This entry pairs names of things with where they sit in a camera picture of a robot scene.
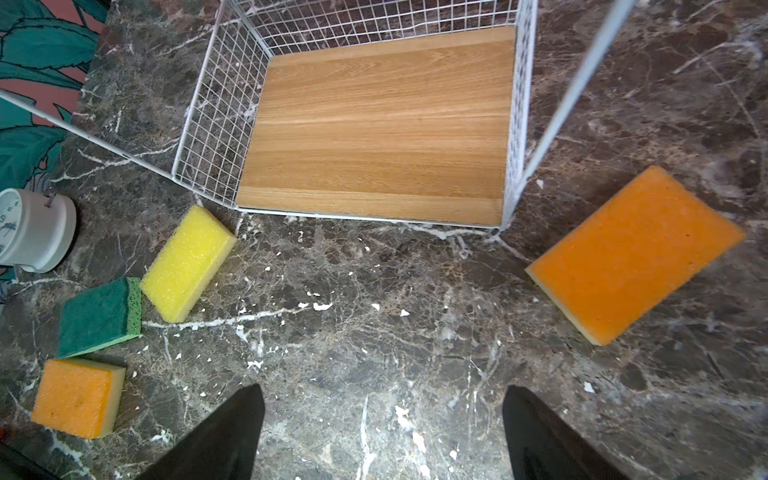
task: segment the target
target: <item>orange sponge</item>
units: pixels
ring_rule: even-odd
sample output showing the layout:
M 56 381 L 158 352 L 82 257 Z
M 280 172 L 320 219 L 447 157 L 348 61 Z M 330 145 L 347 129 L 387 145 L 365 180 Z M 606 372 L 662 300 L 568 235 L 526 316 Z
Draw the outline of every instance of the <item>orange sponge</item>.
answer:
M 526 271 L 590 342 L 606 345 L 743 238 L 650 167 Z
M 48 360 L 32 421 L 84 439 L 112 433 L 125 368 L 85 359 Z

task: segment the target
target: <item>white wire basket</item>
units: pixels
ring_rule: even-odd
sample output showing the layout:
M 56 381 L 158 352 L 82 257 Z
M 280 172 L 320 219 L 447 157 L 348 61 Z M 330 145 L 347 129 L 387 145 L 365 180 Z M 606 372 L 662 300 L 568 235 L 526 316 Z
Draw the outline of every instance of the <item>white wire basket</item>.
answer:
M 193 192 L 237 210 L 361 218 L 237 206 L 237 189 L 270 59 L 299 51 L 516 25 L 500 227 L 506 226 L 515 191 L 524 181 L 536 8 L 537 0 L 288 0 L 270 4 L 225 0 L 217 13 L 171 177 Z

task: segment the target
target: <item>wood grain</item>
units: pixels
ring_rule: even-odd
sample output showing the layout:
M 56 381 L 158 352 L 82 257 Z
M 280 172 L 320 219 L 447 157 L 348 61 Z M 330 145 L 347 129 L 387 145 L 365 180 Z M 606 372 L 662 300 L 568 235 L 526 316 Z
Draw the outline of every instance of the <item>wood grain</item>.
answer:
M 515 28 L 275 57 L 241 207 L 494 226 Z

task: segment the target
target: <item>white alarm clock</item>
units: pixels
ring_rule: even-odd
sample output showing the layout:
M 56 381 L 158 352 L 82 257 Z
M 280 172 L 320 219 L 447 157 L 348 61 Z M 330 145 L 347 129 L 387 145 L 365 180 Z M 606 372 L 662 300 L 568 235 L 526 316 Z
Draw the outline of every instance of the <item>white alarm clock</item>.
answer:
M 76 221 L 67 197 L 6 188 L 0 192 L 0 265 L 53 270 L 69 250 Z

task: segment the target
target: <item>dark green scouring pad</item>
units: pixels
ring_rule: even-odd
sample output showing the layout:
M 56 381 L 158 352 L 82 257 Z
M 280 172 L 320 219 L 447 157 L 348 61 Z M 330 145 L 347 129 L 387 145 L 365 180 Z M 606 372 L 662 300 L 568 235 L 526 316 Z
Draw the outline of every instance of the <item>dark green scouring pad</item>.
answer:
M 139 279 L 118 278 L 86 290 L 61 306 L 56 357 L 95 352 L 140 333 Z

